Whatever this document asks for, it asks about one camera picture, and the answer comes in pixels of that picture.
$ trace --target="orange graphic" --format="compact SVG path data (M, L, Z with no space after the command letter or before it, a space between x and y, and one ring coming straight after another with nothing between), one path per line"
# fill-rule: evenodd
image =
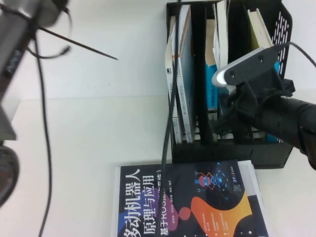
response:
M217 210L201 198L194 197L191 211L208 236L219 237L233 236L238 222L252 214L246 192L236 207L226 211Z

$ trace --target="blue book spine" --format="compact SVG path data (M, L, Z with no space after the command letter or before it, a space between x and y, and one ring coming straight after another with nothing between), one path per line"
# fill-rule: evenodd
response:
M218 89L212 83L212 77L216 71L216 65L209 66L205 64L206 102L209 111L217 109Z

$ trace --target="book cover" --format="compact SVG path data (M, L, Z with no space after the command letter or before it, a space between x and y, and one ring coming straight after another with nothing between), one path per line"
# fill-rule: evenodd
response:
M177 84L183 125L188 143L195 138L194 57L190 5L183 5L179 15L179 51L175 52L175 27L171 35L173 60L178 57Z
M161 224L161 165L122 166L118 237L257 237L237 161L168 164Z

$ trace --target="book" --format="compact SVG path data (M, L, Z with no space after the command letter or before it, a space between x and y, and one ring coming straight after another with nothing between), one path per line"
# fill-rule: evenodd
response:
M112 237L268 237L250 161L167 164L159 228L161 165L116 169Z
M248 10L248 16L251 27L251 48L269 48L273 45L270 35L268 33L266 24L264 23L259 9L251 12Z
M215 20L206 20L205 38L205 79L206 79L206 102L209 111L217 111L218 89L213 85L212 78L217 71L213 53L215 33Z
M195 138L195 84L190 5L182 5L179 15L179 51L175 52L175 26L171 34L173 60L178 57L177 85L187 143Z
M228 28L227 28L227 4L220 1L213 4L215 18L214 57L217 68L228 64Z
M167 48L165 52L165 70L167 76L167 84L168 84L168 92L169 92L169 100L171 100L171 93L173 89L173 59L172 59L172 50L171 50L171 34L173 27L175 25L176 18L172 16L170 19L170 30L169 30L169 38L167 42ZM177 100L174 101L173 105L173 114L172 114L172 123L173 123L173 131L174 131L174 139L176 144L182 144L183 141L183 120L181 113L178 113L178 103Z

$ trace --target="ventilation slots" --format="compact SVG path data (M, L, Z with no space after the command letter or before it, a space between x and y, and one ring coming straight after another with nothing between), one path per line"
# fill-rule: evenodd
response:
M273 44L281 44L288 42L288 31L289 31L289 23L288 21L282 16L281 11L278 14L278 19L276 21L276 28L275 32L272 36L272 42ZM285 56L287 53L287 48L284 48L278 55L278 60L280 62L279 65L279 75L281 78L284 78L285 73L285 66L283 65L284 59L287 57Z

